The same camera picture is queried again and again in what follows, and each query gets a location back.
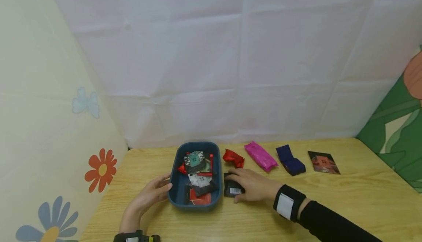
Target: yellow flower center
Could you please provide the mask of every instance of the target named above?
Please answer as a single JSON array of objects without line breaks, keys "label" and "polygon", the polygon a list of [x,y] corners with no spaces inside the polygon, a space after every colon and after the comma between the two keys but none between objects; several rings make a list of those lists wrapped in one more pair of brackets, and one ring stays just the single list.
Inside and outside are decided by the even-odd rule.
[{"label": "yellow flower center", "polygon": [[101,164],[101,166],[98,168],[98,174],[102,177],[106,174],[106,172],[107,172],[107,165]]},{"label": "yellow flower center", "polygon": [[45,231],[44,236],[42,236],[40,242],[55,242],[56,238],[59,236],[60,230],[58,227],[53,226]]}]

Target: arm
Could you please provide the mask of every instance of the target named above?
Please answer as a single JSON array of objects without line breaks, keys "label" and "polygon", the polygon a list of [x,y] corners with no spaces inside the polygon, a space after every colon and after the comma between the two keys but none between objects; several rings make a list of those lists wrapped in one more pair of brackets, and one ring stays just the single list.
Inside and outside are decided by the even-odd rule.
[{"label": "arm", "polygon": [[123,212],[122,221],[120,222],[119,234],[115,237],[114,241],[125,241],[120,234],[138,233],[142,234],[139,230],[139,223],[142,215],[154,204],[166,200],[167,192],[171,189],[172,184],[167,180],[170,173],[159,176],[150,181],[141,192],[130,202],[125,211]]},{"label": "arm", "polygon": [[284,201],[279,201],[277,196],[280,194],[281,187],[284,184],[270,180],[249,169],[232,169],[229,172],[233,174],[228,175],[226,179],[237,181],[246,191],[244,194],[237,195],[234,203],[267,200],[274,204],[273,207],[277,208],[277,211],[279,208],[278,204],[280,204],[280,207],[291,210],[289,215],[297,215],[296,221],[322,242],[380,241],[367,231],[316,201],[305,198],[301,200],[299,206],[292,206],[292,201],[286,201],[283,204]]}]

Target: table surface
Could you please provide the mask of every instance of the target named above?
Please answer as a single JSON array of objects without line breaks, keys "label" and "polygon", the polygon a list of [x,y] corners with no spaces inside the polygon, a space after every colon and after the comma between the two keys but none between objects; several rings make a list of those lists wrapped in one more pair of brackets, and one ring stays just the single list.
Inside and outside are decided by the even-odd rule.
[{"label": "table surface", "polygon": [[[219,145],[245,158],[245,168],[289,184],[366,229],[383,241],[422,241],[422,195],[357,139],[261,143],[274,158],[276,147],[289,144],[307,172],[290,176],[283,166],[264,172],[247,155],[244,144]],[[158,175],[171,170],[177,147],[128,151],[91,218],[80,242],[113,241],[131,199]],[[315,172],[308,150],[330,153],[341,175]],[[223,171],[232,168],[223,161]],[[141,219],[146,234],[162,241],[318,241],[264,203],[233,203],[222,197],[211,212],[181,212],[168,201]]]}]

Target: pink packet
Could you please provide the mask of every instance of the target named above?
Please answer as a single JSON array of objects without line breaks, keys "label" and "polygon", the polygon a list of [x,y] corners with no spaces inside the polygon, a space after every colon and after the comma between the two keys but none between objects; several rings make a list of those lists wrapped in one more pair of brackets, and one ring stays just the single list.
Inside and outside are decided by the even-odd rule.
[{"label": "pink packet", "polygon": [[253,161],[266,172],[269,172],[272,167],[278,166],[277,161],[255,141],[245,145],[245,150]]}]

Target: blue butterfly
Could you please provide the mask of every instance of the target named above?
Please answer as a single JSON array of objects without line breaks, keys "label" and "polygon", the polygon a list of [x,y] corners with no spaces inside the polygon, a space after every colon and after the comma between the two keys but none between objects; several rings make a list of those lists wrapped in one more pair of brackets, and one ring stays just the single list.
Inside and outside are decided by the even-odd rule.
[{"label": "blue butterfly", "polygon": [[98,105],[97,94],[91,92],[89,99],[85,95],[85,88],[80,87],[77,91],[77,97],[72,101],[72,112],[80,114],[84,110],[88,110],[95,118],[100,118],[100,106]]}]

